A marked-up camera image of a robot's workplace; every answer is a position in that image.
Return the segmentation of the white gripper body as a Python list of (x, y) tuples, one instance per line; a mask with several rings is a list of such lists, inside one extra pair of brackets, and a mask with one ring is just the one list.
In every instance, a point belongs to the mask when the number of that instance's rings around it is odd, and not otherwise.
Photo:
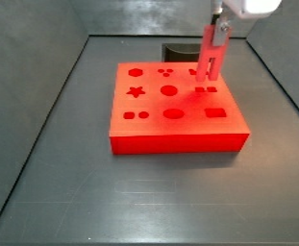
[(239, 18), (265, 18), (278, 8), (282, 0), (222, 0)]

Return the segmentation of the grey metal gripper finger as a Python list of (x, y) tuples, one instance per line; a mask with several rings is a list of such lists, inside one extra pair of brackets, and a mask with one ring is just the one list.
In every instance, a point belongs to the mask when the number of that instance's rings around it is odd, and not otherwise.
[(230, 20), (226, 12), (215, 13), (213, 46), (222, 46), (229, 38)]

